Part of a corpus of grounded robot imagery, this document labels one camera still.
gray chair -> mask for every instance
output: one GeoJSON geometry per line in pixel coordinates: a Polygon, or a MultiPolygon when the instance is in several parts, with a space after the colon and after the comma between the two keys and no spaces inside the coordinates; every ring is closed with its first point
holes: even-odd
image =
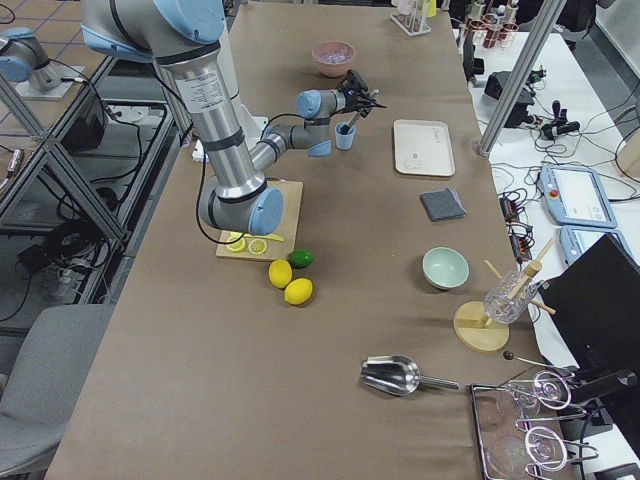
{"type": "Polygon", "coordinates": [[[113,308],[65,305],[38,316],[0,398],[0,477],[49,466],[113,308]]]}

wooden stand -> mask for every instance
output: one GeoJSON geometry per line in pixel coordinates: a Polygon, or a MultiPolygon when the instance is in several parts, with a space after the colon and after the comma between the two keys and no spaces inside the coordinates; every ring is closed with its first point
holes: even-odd
{"type": "MultiPolygon", "coordinates": [[[[533,277],[542,270],[540,260],[546,255],[552,245],[553,239],[549,240],[540,254],[525,267],[522,272],[522,279],[514,285],[506,295],[509,300],[522,296],[523,289],[531,282],[533,277]]],[[[503,276],[491,262],[485,260],[485,264],[496,275],[499,281],[503,280],[503,276]]],[[[555,310],[547,307],[544,303],[529,298],[526,298],[526,300],[551,314],[555,313],[555,310]]],[[[462,343],[477,352],[495,352],[502,349],[509,340],[509,325],[494,322],[493,319],[486,314],[484,302],[480,301],[467,302],[456,310],[453,316],[453,329],[462,343]]]]}

metal scoop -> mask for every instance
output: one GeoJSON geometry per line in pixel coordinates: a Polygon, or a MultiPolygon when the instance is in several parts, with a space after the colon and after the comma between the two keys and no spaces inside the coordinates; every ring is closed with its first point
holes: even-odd
{"type": "Polygon", "coordinates": [[[391,395],[405,396],[420,384],[430,387],[460,389],[458,382],[420,375],[420,368],[410,358],[401,355],[369,357],[362,363],[362,381],[391,395]]]}

black monitor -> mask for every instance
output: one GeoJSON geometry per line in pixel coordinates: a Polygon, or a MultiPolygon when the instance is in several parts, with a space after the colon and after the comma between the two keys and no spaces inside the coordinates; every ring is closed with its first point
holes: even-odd
{"type": "MultiPolygon", "coordinates": [[[[615,237],[604,235],[540,293],[581,371],[640,374],[640,267],[615,237]]],[[[600,400],[640,455],[640,386],[600,400]]]]}

robotic arm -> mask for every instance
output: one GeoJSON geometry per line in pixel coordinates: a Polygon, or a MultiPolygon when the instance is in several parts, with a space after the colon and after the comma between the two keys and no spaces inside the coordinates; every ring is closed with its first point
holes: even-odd
{"type": "Polygon", "coordinates": [[[85,0],[83,13],[89,47],[118,58],[155,62],[175,80],[216,174],[203,190],[199,213],[219,229],[273,232],[284,202],[279,190],[267,186],[263,170],[288,148],[328,155],[330,116],[358,109],[368,113],[366,108],[376,106],[367,104],[367,87],[353,75],[355,80],[336,90],[303,92],[297,107],[304,126],[272,127],[249,151],[218,65],[225,30],[221,1],[85,0]]]}
{"type": "Polygon", "coordinates": [[[28,28],[10,28],[0,33],[0,73],[10,82],[26,82],[40,92],[56,88],[60,75],[34,33],[28,28]]]}

